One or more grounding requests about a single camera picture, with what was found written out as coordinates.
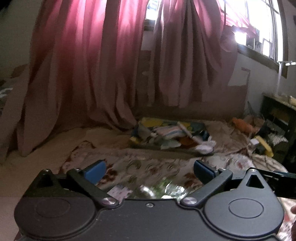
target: yellow object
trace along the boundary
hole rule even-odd
[[[294,97],[290,97],[290,101],[289,101],[290,104],[296,106],[296,99]]]
[[[266,141],[261,136],[255,136],[255,138],[260,142],[261,145],[265,148],[265,155],[269,157],[273,157],[274,153],[272,152],[272,148],[266,143]]]
[[[139,140],[139,138],[137,138],[137,137],[131,137],[130,138],[130,141],[132,141],[133,143],[136,143],[136,144],[140,144],[141,143],[140,140]]]
[[[183,126],[185,126],[186,128],[188,128],[188,127],[190,126],[190,123],[188,123],[188,122],[181,122],[181,121],[180,121],[180,123],[181,123]]]
[[[144,117],[141,120],[141,124],[145,127],[155,127],[155,126],[161,126],[163,124],[163,120],[157,119],[157,118],[149,118],[149,117]]]

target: orange stuffed toy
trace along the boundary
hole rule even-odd
[[[252,125],[246,123],[242,119],[233,118],[232,123],[234,124],[235,128],[237,128],[238,130],[240,130],[241,132],[243,132],[247,135],[249,135],[250,133],[251,134],[256,133],[255,128]]]

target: lamp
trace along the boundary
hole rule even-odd
[[[279,61],[278,63],[279,63],[279,75],[278,75],[278,81],[276,83],[276,91],[274,93],[274,96],[276,97],[279,96],[279,84],[281,82],[281,73],[282,73],[283,67],[296,65],[295,61]]]

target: folded clothes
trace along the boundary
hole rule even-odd
[[[186,133],[178,126],[161,126],[154,128],[153,131],[166,140],[186,136]]]
[[[170,140],[165,140],[160,149],[161,150],[165,150],[165,149],[170,149],[170,148],[176,148],[176,147],[179,147],[181,146],[181,143],[176,141],[175,139],[170,139]]]

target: window sill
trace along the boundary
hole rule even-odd
[[[153,31],[154,24],[155,24],[154,20],[145,19],[144,31]],[[255,50],[250,49],[249,47],[242,44],[237,44],[237,51],[238,53],[257,61],[260,64],[263,64],[264,66],[270,69],[273,69],[276,72],[279,72],[279,64],[277,62],[274,62],[272,59],[267,58],[263,54],[260,54]],[[284,78],[287,78],[287,74],[288,74],[288,68],[284,67],[281,75]]]
[[[245,45],[237,44],[237,51],[238,51],[238,53],[243,54],[244,56],[247,56],[247,57],[257,61],[260,64],[263,64],[264,66],[279,72],[279,64],[278,63],[276,63],[272,59],[269,59],[266,56],[256,52],[255,50],[250,49],[249,47],[247,47]],[[288,68],[284,67],[283,71],[282,71],[282,76],[284,78],[287,78],[287,74],[288,74]]]
[[[153,31],[155,25],[155,20],[145,19],[144,21],[144,31]]]

